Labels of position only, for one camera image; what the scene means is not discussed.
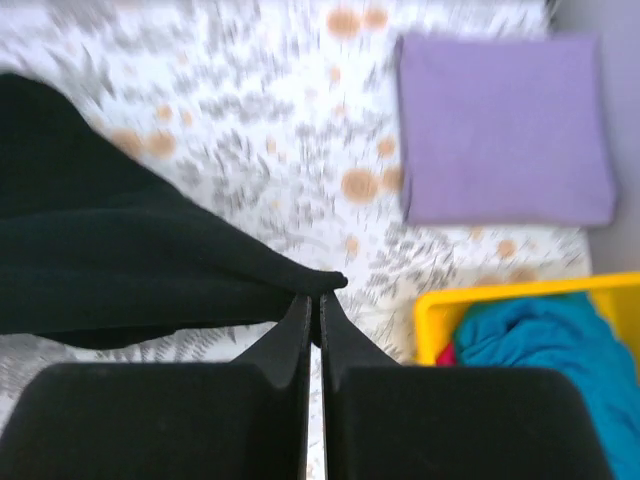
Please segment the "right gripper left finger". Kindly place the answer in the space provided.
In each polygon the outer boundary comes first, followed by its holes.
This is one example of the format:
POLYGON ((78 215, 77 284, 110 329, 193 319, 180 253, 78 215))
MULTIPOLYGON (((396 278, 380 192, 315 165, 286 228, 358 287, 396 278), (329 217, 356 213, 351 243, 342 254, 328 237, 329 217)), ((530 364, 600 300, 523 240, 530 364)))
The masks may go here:
POLYGON ((312 303, 226 363, 69 363, 23 390, 1 435, 5 479, 298 479, 312 303))

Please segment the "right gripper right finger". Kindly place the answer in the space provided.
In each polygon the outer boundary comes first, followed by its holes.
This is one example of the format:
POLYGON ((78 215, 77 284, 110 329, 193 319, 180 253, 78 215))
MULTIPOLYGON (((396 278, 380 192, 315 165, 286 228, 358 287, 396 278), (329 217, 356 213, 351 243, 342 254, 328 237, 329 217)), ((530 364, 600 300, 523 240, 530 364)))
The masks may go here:
POLYGON ((319 302, 330 479, 609 479, 579 391, 549 369, 411 367, 319 302))

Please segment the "black t-shirt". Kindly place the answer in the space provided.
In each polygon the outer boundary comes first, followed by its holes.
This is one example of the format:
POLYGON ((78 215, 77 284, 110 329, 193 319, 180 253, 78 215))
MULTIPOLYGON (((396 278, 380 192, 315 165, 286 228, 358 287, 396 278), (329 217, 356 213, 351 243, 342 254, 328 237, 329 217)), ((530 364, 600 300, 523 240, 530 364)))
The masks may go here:
POLYGON ((345 287, 196 205, 54 88, 1 77, 1 331, 112 349, 345 287))

